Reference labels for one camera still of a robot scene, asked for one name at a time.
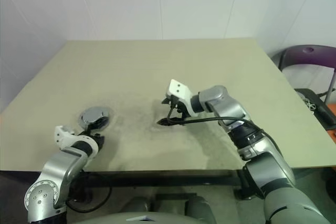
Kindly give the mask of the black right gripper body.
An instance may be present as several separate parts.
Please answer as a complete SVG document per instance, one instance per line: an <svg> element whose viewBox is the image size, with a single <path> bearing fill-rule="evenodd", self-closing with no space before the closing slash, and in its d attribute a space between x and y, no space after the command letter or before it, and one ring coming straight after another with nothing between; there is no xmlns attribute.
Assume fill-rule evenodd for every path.
<svg viewBox="0 0 336 224"><path fill-rule="evenodd" d="M182 115L182 119L186 119L190 116L186 105L180 101L178 97L171 97L170 107L171 111L176 109L177 112Z"/></svg>

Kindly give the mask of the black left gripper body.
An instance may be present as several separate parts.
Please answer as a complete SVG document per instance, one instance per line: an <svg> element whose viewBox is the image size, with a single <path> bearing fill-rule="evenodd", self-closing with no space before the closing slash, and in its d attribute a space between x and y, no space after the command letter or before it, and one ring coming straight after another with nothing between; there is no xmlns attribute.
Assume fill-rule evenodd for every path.
<svg viewBox="0 0 336 224"><path fill-rule="evenodd" d="M94 141L94 147L97 149L97 152L100 152L104 146L105 137L101 134L94 134L91 138Z"/></svg>

